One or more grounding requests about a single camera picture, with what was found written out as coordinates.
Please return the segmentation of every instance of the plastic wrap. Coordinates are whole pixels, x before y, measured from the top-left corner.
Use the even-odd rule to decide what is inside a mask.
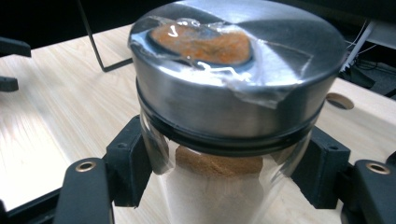
[[[159,38],[153,41],[153,31],[162,26],[168,31],[164,36],[180,43],[179,49],[177,44],[159,43]],[[181,31],[193,32],[185,35]],[[238,43],[244,41],[241,34],[247,37],[248,45]],[[196,43],[197,49],[186,43]],[[227,22],[201,24],[193,19],[173,21],[152,16],[134,26],[129,45],[162,61],[160,69],[171,76],[226,87],[244,102],[273,109],[303,82],[305,69],[313,58],[307,52],[266,41]],[[204,56],[196,53],[200,51],[205,52]]]

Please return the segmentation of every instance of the glass jar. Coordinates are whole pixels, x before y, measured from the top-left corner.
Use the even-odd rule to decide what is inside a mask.
[[[141,112],[151,166],[161,179],[171,223],[256,223],[304,155],[298,143],[254,157],[201,153],[170,140]]]
[[[346,50],[257,0],[158,7],[131,30],[142,133],[172,223],[255,223],[303,156]]]

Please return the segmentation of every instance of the stainless steel lid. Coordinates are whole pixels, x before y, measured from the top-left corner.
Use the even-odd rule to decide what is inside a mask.
[[[251,59],[233,66],[169,52],[150,41],[166,24],[243,32]],[[159,7],[135,23],[129,47],[141,105],[157,128],[218,149],[292,144],[307,134],[346,52],[341,35],[323,19],[260,0]]]

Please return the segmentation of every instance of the round hole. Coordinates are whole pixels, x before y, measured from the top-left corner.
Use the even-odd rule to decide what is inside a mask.
[[[381,164],[369,162],[366,164],[367,168],[375,173],[381,174],[381,175],[388,175],[390,174],[390,169],[388,167],[383,166]]]
[[[96,163],[94,161],[85,161],[76,167],[76,171],[87,172],[87,171],[90,171],[91,169],[93,169],[93,167],[95,167],[95,166],[96,166]]]
[[[326,95],[326,101],[329,102],[329,104],[340,109],[350,110],[354,107],[351,100],[335,92],[328,93]]]
[[[128,145],[126,144],[126,143],[119,143],[118,145],[117,145],[117,147],[127,147]]]

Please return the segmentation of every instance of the wooden surface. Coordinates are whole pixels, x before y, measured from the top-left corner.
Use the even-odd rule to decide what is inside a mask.
[[[94,36],[104,64],[131,56],[130,28]],[[88,37],[35,49],[32,58],[1,58],[0,74],[20,83],[19,91],[0,92],[0,199],[7,210],[59,188],[74,161],[101,158],[139,113],[134,66],[103,73]],[[348,97],[354,108],[326,103],[319,128],[352,150],[352,163],[384,162],[396,146],[395,102],[340,79],[331,92]],[[316,210],[286,182],[263,223],[340,223],[340,203],[337,210]],[[117,223],[169,223],[157,176],[137,209],[116,208],[115,216]]]

